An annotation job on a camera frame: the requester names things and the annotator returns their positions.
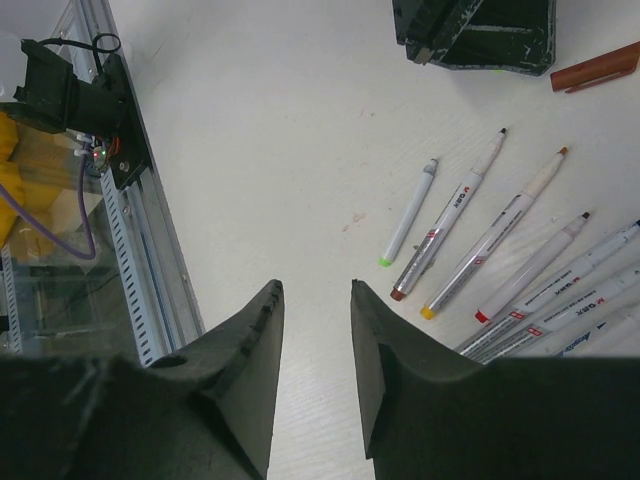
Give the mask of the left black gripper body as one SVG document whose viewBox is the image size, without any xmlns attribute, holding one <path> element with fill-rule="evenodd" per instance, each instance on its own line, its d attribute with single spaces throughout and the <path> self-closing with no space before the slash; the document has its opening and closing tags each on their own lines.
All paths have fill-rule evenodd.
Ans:
<svg viewBox="0 0 640 480">
<path fill-rule="evenodd" d="M 544 74 L 556 59 L 556 3 L 547 0 L 393 0 L 407 59 L 449 70 Z"/>
</svg>

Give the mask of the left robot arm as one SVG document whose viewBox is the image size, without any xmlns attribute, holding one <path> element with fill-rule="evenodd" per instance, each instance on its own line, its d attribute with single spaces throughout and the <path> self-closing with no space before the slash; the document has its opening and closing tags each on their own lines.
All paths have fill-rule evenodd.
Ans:
<svg viewBox="0 0 640 480">
<path fill-rule="evenodd" d="M 395 37 L 409 61 L 450 70 L 540 76 L 556 57 L 553 1 L 395 1 Z M 1 34 L 1 110 L 50 134 L 111 137 L 128 102 L 116 47 Z"/>
</svg>

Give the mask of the yellow capped marker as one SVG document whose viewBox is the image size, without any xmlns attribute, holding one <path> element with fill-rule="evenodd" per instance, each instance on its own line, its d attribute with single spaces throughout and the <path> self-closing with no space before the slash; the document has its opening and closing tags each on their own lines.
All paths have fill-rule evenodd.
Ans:
<svg viewBox="0 0 640 480">
<path fill-rule="evenodd" d="M 517 223 L 526 215 L 541 192 L 554 178 L 567 156 L 568 148 L 561 148 L 514 196 L 496 217 L 481 238 L 456 266 L 453 274 L 439 291 L 421 308 L 420 314 L 426 320 L 433 319 L 445 309 L 451 300 L 464 288 L 466 283 L 497 250 Z"/>
</svg>

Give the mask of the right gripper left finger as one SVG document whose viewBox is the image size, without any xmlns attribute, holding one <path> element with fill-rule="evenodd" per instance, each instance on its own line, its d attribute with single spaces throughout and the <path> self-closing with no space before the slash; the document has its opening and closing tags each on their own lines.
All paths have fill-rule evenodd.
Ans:
<svg viewBox="0 0 640 480">
<path fill-rule="evenodd" d="M 5 479 L 263 479 L 284 289 L 143 367 L 120 355 L 1 359 Z"/>
</svg>

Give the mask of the brown capped marker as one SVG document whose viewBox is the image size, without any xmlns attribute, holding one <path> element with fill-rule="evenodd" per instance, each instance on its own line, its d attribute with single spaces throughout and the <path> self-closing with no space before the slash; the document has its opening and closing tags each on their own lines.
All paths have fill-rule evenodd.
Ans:
<svg viewBox="0 0 640 480">
<path fill-rule="evenodd" d="M 433 265 L 438 250 L 451 233 L 461 213 L 471 201 L 487 171 L 499 155 L 507 132 L 506 127 L 497 132 L 456 187 L 436 222 L 396 280 L 390 293 L 393 300 L 400 302 L 406 298 L 420 277 Z"/>
</svg>

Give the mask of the brown marker cap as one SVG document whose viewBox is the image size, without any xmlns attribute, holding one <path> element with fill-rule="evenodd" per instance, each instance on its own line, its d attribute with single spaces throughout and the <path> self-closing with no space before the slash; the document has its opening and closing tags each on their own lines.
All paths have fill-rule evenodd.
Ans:
<svg viewBox="0 0 640 480">
<path fill-rule="evenodd" d="M 639 63 L 635 42 L 550 75 L 553 92 L 576 93 L 633 74 Z"/>
</svg>

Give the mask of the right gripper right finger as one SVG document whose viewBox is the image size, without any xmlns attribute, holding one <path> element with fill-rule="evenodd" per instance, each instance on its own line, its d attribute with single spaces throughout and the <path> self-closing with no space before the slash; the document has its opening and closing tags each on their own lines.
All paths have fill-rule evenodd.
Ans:
<svg viewBox="0 0 640 480">
<path fill-rule="evenodd" d="M 351 328 L 365 455 L 379 479 L 635 479 L 639 363 L 457 354 L 363 281 Z"/>
</svg>

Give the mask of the red capped pen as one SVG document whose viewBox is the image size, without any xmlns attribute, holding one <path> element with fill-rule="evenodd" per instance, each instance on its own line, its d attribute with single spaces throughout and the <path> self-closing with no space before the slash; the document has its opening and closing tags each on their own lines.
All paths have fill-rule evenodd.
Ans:
<svg viewBox="0 0 640 480">
<path fill-rule="evenodd" d="M 584 212 L 552 235 L 477 308 L 475 319 L 482 324 L 491 321 L 575 240 L 590 216 Z"/>
</svg>

